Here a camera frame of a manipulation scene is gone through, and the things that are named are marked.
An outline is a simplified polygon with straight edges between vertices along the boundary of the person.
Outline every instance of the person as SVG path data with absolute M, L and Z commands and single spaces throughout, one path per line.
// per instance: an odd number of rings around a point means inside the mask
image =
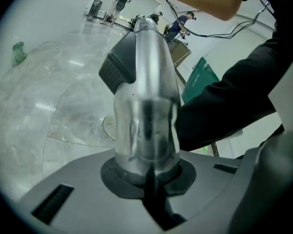
M 125 4 L 129 2 L 128 0 L 114 0 L 114 2 L 112 3 L 111 8 L 109 9 L 109 11 L 106 13 L 106 15 L 104 16 L 103 20 L 100 22 L 101 24 L 104 24 L 106 22 L 106 20 L 113 16 L 112 18 L 112 22 L 111 22 L 111 27 L 113 27 L 116 19 L 119 17 L 119 15 L 121 14 L 122 10 L 125 7 Z
M 151 18 L 157 24 L 162 15 L 163 13 L 160 11 L 147 16 L 147 18 Z
M 185 15 L 182 15 L 178 18 L 180 23 L 176 20 L 172 26 L 168 29 L 167 34 L 165 35 L 165 40 L 168 44 L 170 44 L 174 38 L 178 35 L 178 33 L 182 30 L 186 35 L 190 35 L 188 30 L 184 27 L 185 23 L 188 20 L 194 19 L 194 13 L 192 11 L 188 11 Z
M 221 20 L 230 20 L 246 0 L 179 1 Z M 180 149 L 190 151 L 207 146 L 275 112 L 268 94 L 293 60 L 293 0 L 268 1 L 277 22 L 272 38 L 227 70 L 221 81 L 207 86 L 182 106 L 177 119 Z M 281 132 L 283 126 L 272 136 Z

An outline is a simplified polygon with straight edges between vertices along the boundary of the person in blue shirt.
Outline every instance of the person in blue shirt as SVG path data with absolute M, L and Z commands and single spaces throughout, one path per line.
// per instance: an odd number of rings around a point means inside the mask
M 180 23 L 176 20 L 172 24 L 170 29 L 168 29 L 168 32 L 165 35 L 166 42 L 168 44 L 170 44 L 181 30 L 183 30 L 185 32 L 185 34 L 189 36 L 190 33 L 188 32 L 188 30 L 185 29 L 184 25 L 185 25 L 186 21 L 191 20 L 191 19 L 195 19 L 194 13 L 192 11 L 189 11 L 185 15 L 180 16 L 178 18 Z

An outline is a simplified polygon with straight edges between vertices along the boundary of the silver metal tube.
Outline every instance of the silver metal tube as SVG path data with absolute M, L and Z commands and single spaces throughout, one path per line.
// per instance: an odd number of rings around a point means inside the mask
M 153 167 L 157 175 L 167 175 L 179 161 L 175 122 L 180 96 L 174 65 L 153 20 L 139 19 L 135 34 L 136 81 L 119 85 L 114 99 L 115 158 L 134 174 L 144 176 Z

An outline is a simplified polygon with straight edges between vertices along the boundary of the black slot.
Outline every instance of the black slot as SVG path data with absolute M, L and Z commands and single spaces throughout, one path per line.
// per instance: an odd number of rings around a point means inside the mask
M 226 165 L 222 165 L 222 164 L 215 164 L 214 168 L 218 169 L 220 171 L 224 171 L 226 173 L 230 173 L 230 174 L 235 174 L 236 170 L 238 170 L 235 167 L 226 166 Z
M 59 185 L 33 212 L 32 215 L 49 224 L 74 190 L 67 185 Z

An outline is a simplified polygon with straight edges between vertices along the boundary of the green panel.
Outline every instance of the green panel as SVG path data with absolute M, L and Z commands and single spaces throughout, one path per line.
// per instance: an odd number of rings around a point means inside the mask
M 211 69 L 204 57 L 202 57 L 186 83 L 184 92 L 182 93 L 182 99 L 187 103 L 192 98 L 201 94 L 206 86 L 216 81 L 219 81 L 217 75 Z

